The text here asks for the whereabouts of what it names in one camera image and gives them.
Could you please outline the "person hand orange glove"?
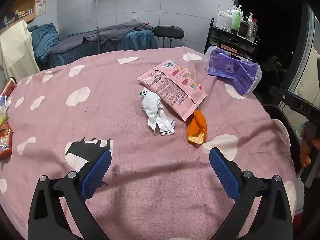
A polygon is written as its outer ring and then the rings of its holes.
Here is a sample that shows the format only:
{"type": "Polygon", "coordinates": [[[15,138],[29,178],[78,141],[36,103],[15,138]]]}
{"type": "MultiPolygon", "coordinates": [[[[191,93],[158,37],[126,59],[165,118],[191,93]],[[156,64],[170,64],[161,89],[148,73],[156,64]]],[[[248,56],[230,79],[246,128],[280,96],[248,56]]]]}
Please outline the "person hand orange glove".
{"type": "MultiPolygon", "coordinates": [[[[311,158],[310,158],[310,147],[306,141],[306,136],[305,136],[305,128],[302,128],[301,130],[301,146],[300,146],[300,163],[303,168],[308,167],[311,164],[311,158]]],[[[319,150],[320,148],[320,140],[319,137],[315,137],[312,139],[312,143],[319,150]]]]}

